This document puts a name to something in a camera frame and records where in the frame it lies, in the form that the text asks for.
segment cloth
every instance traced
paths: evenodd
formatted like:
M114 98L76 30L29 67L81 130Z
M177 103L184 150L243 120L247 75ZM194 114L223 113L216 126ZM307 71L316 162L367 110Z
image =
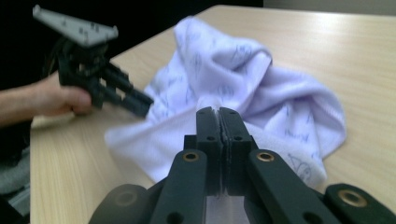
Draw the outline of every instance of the cloth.
M145 120L107 130L120 170L137 164L165 178L184 135L196 134L197 110L236 110L259 148L277 152L309 187L326 179L322 160L346 139L343 107L313 77L276 67L256 40L226 35L195 17L174 29L177 49L144 89L154 99Z

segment white cloth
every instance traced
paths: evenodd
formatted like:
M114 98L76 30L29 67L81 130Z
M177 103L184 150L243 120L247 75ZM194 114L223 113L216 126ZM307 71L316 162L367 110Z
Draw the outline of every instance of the white cloth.
M184 135L196 134L195 112L236 110L259 148L277 152L309 187L326 178L322 159L346 139L343 108L309 75L272 65L261 43L226 35L194 17L174 29L177 49L145 88L154 104L138 124L113 127L106 143L121 171L136 163L165 178Z

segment forearm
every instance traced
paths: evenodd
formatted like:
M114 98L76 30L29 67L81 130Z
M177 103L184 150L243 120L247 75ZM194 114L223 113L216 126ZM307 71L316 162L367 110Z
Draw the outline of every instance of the forearm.
M36 113L32 85L0 91L0 127L32 119Z

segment table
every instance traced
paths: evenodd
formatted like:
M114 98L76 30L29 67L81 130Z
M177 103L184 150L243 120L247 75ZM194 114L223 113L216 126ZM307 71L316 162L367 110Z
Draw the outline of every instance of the table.
M328 86L346 111L347 140L324 160L332 183L362 188L396 211L396 17L215 6L197 15L222 32L267 46L275 66ZM112 59L143 89L176 49L166 30ZM31 137L31 222L88 223L124 183L150 187L139 169L123 177L106 148L110 127L136 122L105 105L88 116L35 118Z

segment crumpled cloth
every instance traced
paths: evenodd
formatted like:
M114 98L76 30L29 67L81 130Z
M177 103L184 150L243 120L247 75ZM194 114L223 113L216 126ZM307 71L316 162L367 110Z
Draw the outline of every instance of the crumpled cloth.
M146 119L105 134L124 175L134 162L153 181L165 178L184 135L196 134L196 111L223 106L236 110L259 148L277 152L307 186L326 179L322 159L347 137L343 107L331 90L273 66L258 41L226 35L193 16L174 33L172 59L144 89L154 99Z

